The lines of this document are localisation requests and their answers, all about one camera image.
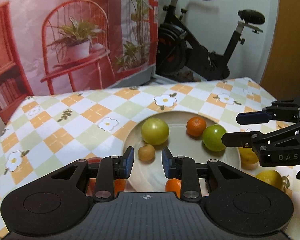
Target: tablecloth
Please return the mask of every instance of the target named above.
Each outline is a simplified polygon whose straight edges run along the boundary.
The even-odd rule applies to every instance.
[[[189,111],[209,117],[228,132],[268,133],[289,124],[271,120],[240,126],[235,118],[260,111],[273,100],[250,78],[27,97],[0,137],[0,204],[12,190],[72,161],[122,155],[129,131],[152,114]],[[262,169],[245,171],[256,175]],[[295,211],[286,232],[300,240],[300,180],[295,179],[300,166],[274,169],[290,181],[286,193]],[[7,233],[0,215],[0,237]]]

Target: orange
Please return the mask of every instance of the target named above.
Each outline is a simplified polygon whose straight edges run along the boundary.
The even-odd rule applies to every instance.
[[[99,163],[101,161],[101,159],[102,158],[99,158],[99,157],[90,158],[90,159],[88,159],[88,163]],[[88,190],[86,193],[87,196],[92,196],[95,184],[96,184],[96,179],[89,180]],[[114,196],[116,196],[119,191],[124,191],[125,187],[126,187],[125,179],[114,180]]]
[[[96,184],[96,179],[90,179],[89,186],[86,195],[92,196],[94,185]],[[114,196],[117,196],[119,191],[124,191],[126,187],[125,179],[115,179],[114,180]]]
[[[193,117],[187,122],[187,133],[191,136],[198,137],[202,135],[207,128],[206,121],[201,117]]]
[[[168,179],[166,182],[166,192],[175,192],[177,197],[180,198],[181,180],[180,179]]]

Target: white flower pot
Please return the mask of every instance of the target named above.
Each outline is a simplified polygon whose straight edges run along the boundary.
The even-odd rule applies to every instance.
[[[84,43],[71,46],[67,48],[67,56],[70,61],[76,61],[89,56],[90,42],[86,41]]]

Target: plate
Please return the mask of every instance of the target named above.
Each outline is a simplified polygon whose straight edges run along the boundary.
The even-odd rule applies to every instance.
[[[131,130],[123,144],[123,152],[128,146],[132,146],[135,150],[134,163],[129,178],[129,182],[135,191],[165,191],[167,179],[164,175],[161,162],[161,151],[164,147],[169,147],[173,156],[187,156],[193,158],[197,163],[207,163],[209,159],[218,159],[236,169],[240,169],[240,155],[237,148],[227,147],[222,152],[212,152],[204,146],[201,138],[195,139],[187,135],[186,123],[190,118],[195,116],[204,118],[207,122],[207,126],[216,124],[204,116],[183,111],[163,112],[150,116],[164,120],[169,126],[170,134],[165,143],[156,147],[155,157],[149,162],[143,162],[138,159],[138,150],[144,145],[144,141],[141,137],[141,126],[149,117],[139,122]],[[199,180],[202,195],[208,195],[205,179]]]

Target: yellow lemon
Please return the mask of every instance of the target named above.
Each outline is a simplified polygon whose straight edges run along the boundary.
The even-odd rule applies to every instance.
[[[280,190],[282,190],[282,178],[279,172],[274,170],[266,170],[260,172],[257,176],[257,179],[262,180],[265,183],[270,184]]]
[[[252,151],[251,148],[239,148],[239,153],[240,153],[240,157],[241,157],[241,162],[243,164],[255,164],[257,163],[258,157],[257,155]]]

